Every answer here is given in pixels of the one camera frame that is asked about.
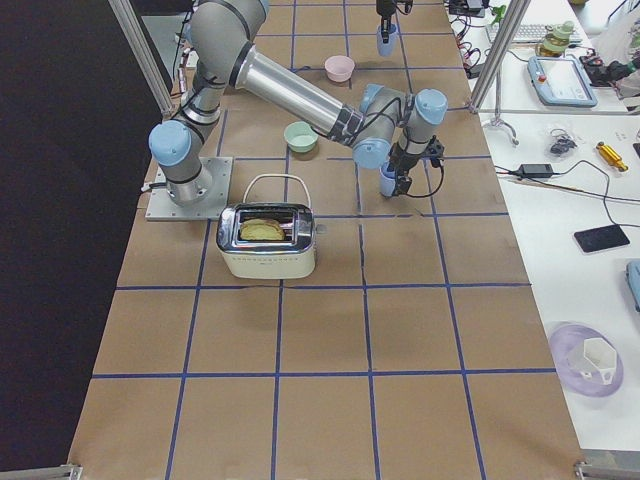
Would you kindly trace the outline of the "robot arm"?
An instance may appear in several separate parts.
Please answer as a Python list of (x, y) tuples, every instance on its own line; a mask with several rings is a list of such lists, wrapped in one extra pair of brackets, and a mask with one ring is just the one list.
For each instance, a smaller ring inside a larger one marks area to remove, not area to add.
[(442, 166), (444, 147), (435, 135), (448, 109), (442, 92), (411, 94), (369, 84), (353, 108), (258, 51), (254, 39), (268, 13), (266, 1), (201, 1), (191, 17), (188, 41), (198, 55), (192, 86), (173, 116), (149, 135), (173, 204), (204, 200), (221, 178), (199, 153), (218, 123), (228, 87), (247, 90), (351, 148), (358, 166), (389, 174), (394, 196), (408, 194), (409, 172), (420, 160)]

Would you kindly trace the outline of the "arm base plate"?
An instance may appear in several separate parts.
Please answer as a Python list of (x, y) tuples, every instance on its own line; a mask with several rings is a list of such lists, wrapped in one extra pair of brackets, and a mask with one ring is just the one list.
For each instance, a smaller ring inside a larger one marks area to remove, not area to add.
[(145, 218), (149, 221), (216, 220), (228, 203), (232, 157), (201, 157), (200, 175), (186, 184), (167, 182), (158, 168)]

